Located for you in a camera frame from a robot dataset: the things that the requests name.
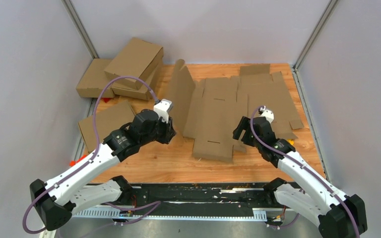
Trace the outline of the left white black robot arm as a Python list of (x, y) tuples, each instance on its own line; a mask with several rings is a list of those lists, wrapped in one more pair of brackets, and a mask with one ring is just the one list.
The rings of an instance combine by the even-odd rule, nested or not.
[(95, 205), (117, 201), (128, 204), (132, 199), (130, 185), (123, 176), (86, 188), (85, 185), (105, 170), (139, 152), (153, 141), (169, 144), (176, 132), (168, 109), (145, 109), (133, 121), (112, 131), (96, 149), (75, 166), (48, 181), (36, 179), (30, 186), (32, 203), (44, 228), (56, 230), (73, 214)]

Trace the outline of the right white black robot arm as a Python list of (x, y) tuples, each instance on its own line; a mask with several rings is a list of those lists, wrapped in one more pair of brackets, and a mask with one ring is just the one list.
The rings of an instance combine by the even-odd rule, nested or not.
[(233, 138), (254, 147), (262, 158), (300, 187), (281, 178), (267, 184), (264, 202), (290, 207), (314, 224), (323, 238), (358, 238), (368, 230), (365, 203), (347, 195), (316, 172), (287, 140), (278, 138), (265, 117), (242, 117)]

